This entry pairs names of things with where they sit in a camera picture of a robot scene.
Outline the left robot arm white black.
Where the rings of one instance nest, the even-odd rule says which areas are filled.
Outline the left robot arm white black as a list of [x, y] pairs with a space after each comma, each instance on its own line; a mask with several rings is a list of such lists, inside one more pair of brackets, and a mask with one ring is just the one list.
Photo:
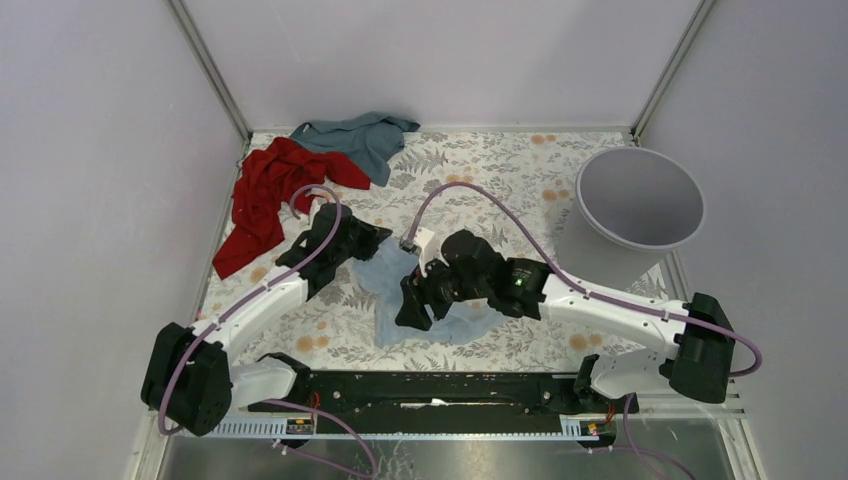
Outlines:
[[270, 356], [239, 365], [237, 358], [330, 284], [342, 264], [371, 259], [391, 235], [356, 218], [345, 205], [323, 205], [252, 290], [214, 317], [189, 326], [170, 323], [159, 331], [141, 401], [160, 421], [174, 422], [171, 433], [185, 429], [195, 436], [210, 433], [227, 414], [265, 400], [288, 411], [301, 409], [311, 387], [294, 366]]

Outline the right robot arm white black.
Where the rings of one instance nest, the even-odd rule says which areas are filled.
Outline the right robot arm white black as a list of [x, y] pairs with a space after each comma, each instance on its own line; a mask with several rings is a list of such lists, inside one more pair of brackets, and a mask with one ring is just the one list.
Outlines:
[[398, 326], [427, 331], [454, 304], [483, 300], [507, 317], [572, 322], [641, 345], [623, 358], [585, 358], [573, 386], [583, 410], [597, 412], [611, 400], [664, 386], [702, 403], [726, 398], [734, 341], [719, 333], [729, 324], [708, 295], [658, 301], [565, 281], [546, 263], [503, 257], [468, 230], [440, 240], [420, 228], [402, 247], [417, 252], [418, 264], [400, 282]]

